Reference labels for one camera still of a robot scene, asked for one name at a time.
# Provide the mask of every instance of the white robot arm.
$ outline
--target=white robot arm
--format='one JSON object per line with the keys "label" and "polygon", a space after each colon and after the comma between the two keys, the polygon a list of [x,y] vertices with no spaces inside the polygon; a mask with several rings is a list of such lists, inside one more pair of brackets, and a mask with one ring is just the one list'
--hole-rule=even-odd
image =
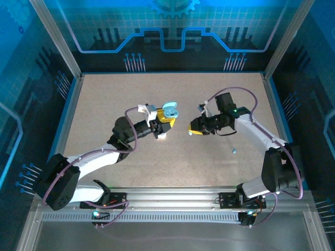
{"label": "white robot arm", "polygon": [[80,179],[99,168],[124,160],[133,151],[130,143],[135,141],[136,147],[139,138],[151,133],[156,139],[164,138],[178,117],[176,106],[176,102],[169,102],[159,109],[148,104],[138,105],[137,109],[132,108],[144,113],[143,121],[136,123],[132,128],[126,117],[120,117],[115,122],[113,135],[102,147],[75,156],[52,156],[33,189],[53,210],[79,201],[105,205],[109,202],[109,188],[99,180],[82,182]]}
{"label": "white robot arm", "polygon": [[191,121],[188,132],[190,135],[209,135],[216,134],[221,128],[231,127],[235,130],[234,133],[242,134],[262,154],[264,157],[262,175],[237,186],[238,193],[242,197],[241,203],[267,193],[299,186],[301,174],[299,174],[300,182],[298,182],[299,178],[293,163],[283,151],[285,148],[294,157],[297,166],[301,167],[299,147],[276,137],[257,122],[247,108],[237,108],[230,93],[215,96],[215,101],[220,114],[212,116],[206,104],[199,105],[198,108],[202,115]]}

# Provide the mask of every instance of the beige work surface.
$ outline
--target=beige work surface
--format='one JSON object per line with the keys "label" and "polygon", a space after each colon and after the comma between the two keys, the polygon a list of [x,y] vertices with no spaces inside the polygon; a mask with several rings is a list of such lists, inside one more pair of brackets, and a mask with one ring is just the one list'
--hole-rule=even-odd
{"label": "beige work surface", "polygon": [[[259,100],[254,116],[278,135],[259,73],[86,75],[65,156],[102,146],[111,136],[115,120],[128,108],[145,103],[159,108],[176,101],[180,114],[165,140],[156,140],[153,135],[139,139],[138,150],[124,161],[100,168],[82,180],[99,179],[114,187],[229,186],[255,178],[261,173],[263,158],[242,135],[188,135],[189,122],[200,116],[197,106],[229,86],[254,92]],[[242,90],[231,94],[238,107],[251,110],[254,106],[250,94]],[[219,113],[214,100],[210,108]],[[143,115],[133,112],[130,118],[136,123]]]}

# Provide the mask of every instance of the blue wall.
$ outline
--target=blue wall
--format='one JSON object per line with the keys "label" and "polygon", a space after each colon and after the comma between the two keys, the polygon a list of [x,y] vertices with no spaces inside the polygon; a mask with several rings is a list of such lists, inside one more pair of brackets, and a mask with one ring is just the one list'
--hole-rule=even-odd
{"label": "blue wall", "polygon": [[299,3],[50,0],[47,6],[84,72],[132,72],[127,53],[141,53],[153,72],[263,71]]}
{"label": "blue wall", "polygon": [[317,201],[335,200],[334,29],[335,1],[316,0],[273,74]]}
{"label": "blue wall", "polygon": [[29,1],[0,17],[0,247],[15,250],[32,200],[20,173],[46,163],[73,76]]}

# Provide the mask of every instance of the metal pole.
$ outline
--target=metal pole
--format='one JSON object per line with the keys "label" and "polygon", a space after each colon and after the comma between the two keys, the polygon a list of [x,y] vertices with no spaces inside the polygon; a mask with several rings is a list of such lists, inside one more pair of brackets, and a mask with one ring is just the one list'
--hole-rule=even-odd
{"label": "metal pole", "polygon": [[69,67],[71,73],[77,80],[79,80],[82,72],[56,22],[53,20],[52,15],[49,12],[46,4],[43,0],[30,0],[30,3],[35,9],[37,15],[39,16],[41,22],[43,23],[45,29],[50,35],[61,56],[63,57],[65,63]]}
{"label": "metal pole", "polygon": [[277,68],[279,62],[284,56],[288,46],[292,42],[296,32],[302,25],[305,17],[307,16],[311,6],[313,5],[315,0],[304,0],[298,7],[296,13],[294,14],[291,22],[289,23],[276,51],[273,53],[272,58],[270,59],[265,72],[265,79],[270,79],[275,69]]}

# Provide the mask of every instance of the small blue object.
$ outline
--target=small blue object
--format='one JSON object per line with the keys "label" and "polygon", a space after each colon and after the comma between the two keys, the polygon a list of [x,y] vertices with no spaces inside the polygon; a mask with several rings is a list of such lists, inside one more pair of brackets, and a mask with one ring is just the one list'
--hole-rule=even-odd
{"label": "small blue object", "polygon": [[166,118],[177,118],[179,112],[175,109],[177,107],[177,102],[167,102],[163,105],[163,114]]}

